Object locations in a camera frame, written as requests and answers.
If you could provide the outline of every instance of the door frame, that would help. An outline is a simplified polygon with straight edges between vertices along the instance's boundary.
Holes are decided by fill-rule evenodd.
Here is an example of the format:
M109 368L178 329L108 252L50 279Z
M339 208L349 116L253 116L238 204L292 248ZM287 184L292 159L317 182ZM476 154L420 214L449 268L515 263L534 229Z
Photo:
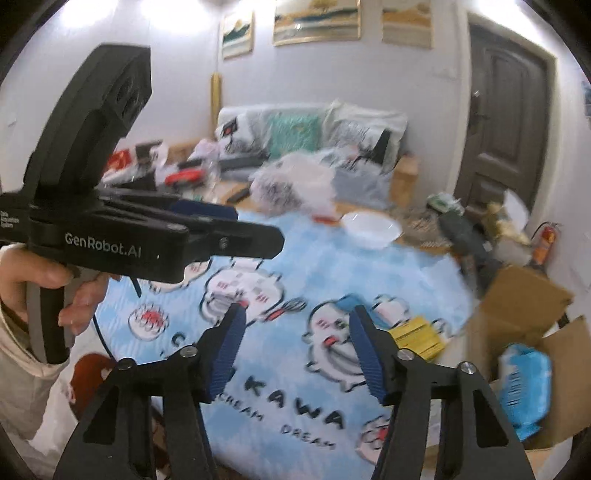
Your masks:
M480 13L467 8L461 2L457 2L457 15L460 43L460 107L459 127L456 137L456 145L452 158L450 174L447 180L446 192L453 195L462 168L464 149L466 146L467 126L470 112L470 99L472 93L472 39L470 25L478 25L491 33L511 40L532 54L546 62L548 68L548 85L550 87L550 104L548 112L548 136L544 156L544 165L538 182L534 206L530 214L530 222L526 231L533 230L546 218L550 209L551 194L554 190L557 174L559 173L560 150L560 86L558 84L557 58L546 49L531 40L522 37L515 31L504 27L483 16Z

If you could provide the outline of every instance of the blue package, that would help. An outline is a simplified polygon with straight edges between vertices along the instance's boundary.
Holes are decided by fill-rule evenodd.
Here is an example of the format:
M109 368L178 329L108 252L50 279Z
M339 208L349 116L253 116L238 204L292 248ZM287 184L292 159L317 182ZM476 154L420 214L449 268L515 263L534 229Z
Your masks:
M520 441L540 431L550 408L552 365L547 355L518 343L499 359L501 405Z

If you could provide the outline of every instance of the white bowl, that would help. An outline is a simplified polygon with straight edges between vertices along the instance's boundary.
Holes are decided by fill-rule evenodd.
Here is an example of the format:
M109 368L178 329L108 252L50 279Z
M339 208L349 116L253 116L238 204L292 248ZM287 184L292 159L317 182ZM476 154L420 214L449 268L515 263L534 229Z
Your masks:
M402 227L390 217L376 212L351 212L340 220L357 245L381 250L402 235Z

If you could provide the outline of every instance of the screw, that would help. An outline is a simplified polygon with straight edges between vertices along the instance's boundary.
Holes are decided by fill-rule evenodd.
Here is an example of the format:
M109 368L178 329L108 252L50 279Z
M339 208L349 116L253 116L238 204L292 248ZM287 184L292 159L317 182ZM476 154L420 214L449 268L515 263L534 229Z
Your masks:
M168 230L174 230L175 232L181 232L185 230L186 227L184 225L180 225L179 223L169 223L166 228L168 228Z
M135 366L135 361L133 358L124 358L122 360L119 360L119 363L117 364L117 368L119 370L129 370L131 367Z
M414 358L414 353L408 350L407 348L403 348L399 350L397 353L397 357L400 360L404 360L405 362L411 361Z
M460 370L468 375L475 374L478 371L474 364L471 364L470 362L462 362L460 364Z
M187 345L181 348L181 356L183 358L191 358L197 355L197 347L194 345Z

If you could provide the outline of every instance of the door handle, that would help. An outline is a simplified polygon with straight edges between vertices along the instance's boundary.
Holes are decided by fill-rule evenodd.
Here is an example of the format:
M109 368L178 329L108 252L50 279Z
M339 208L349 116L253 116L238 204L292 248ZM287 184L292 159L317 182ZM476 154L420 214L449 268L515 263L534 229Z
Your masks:
M472 93L472 100L470 101L470 118L468 119L468 131L470 134L476 133L478 128L478 120L488 120L489 115L480 113L480 102L482 101L482 95L480 90L476 90Z

